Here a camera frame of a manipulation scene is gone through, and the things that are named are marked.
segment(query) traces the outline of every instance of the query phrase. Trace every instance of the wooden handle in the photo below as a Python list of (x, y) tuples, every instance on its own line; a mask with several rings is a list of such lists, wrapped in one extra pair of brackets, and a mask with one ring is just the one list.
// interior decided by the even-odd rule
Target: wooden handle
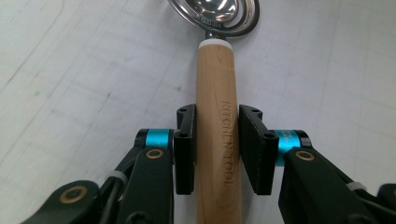
[(199, 48), (195, 183), (198, 224), (240, 224), (241, 178), (235, 71), (231, 45)]

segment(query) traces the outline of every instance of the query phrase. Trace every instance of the blue band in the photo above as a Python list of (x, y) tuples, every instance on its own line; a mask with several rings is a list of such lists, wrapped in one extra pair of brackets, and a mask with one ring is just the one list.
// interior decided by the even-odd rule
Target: blue band
[(275, 130), (279, 136), (276, 166), (284, 166), (283, 156), (292, 148), (300, 147), (300, 138), (294, 130)]
[(146, 136), (146, 147), (168, 147), (169, 129), (149, 129)]

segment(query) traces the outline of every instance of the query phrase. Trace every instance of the white surface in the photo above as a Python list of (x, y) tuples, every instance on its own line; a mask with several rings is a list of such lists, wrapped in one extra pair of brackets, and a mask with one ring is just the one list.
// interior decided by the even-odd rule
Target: white surface
[[(270, 129), (302, 129), (372, 193), (396, 179), (396, 2), (265, 0), (255, 31), (231, 40), (238, 101)], [(165, 1), (0, 3), (0, 223), (33, 214), (61, 185), (101, 184), (141, 128), (175, 128), (195, 102), (203, 32)], [(282, 223), (277, 194), (245, 223)], [(194, 223), (176, 197), (176, 223)]]
[(231, 46), (230, 43), (228, 43), (225, 40), (221, 40), (221, 39), (207, 39), (201, 42), (201, 44), (199, 44), (198, 49), (200, 49), (201, 47), (207, 46), (207, 45), (222, 45), (226, 48), (229, 49), (233, 49), (233, 46)]

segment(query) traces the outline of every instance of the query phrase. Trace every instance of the brass screw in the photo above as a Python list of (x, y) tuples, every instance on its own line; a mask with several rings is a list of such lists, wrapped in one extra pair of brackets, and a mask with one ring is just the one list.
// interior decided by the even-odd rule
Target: brass screw
[(84, 186), (74, 186), (65, 190), (59, 200), (61, 203), (76, 203), (81, 200), (87, 194), (87, 192), (88, 190)]
[(152, 149), (146, 153), (146, 157), (152, 160), (158, 159), (163, 155), (163, 151), (160, 149)]
[(312, 161), (315, 159), (315, 156), (307, 151), (298, 151), (296, 152), (296, 156), (303, 161)]

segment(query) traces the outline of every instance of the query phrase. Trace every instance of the wood grain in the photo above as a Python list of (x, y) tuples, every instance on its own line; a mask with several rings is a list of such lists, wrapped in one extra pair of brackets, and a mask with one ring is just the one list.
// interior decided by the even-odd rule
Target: wood grain
[(197, 223), (239, 224), (241, 180), (233, 51), (199, 49), (197, 73)]

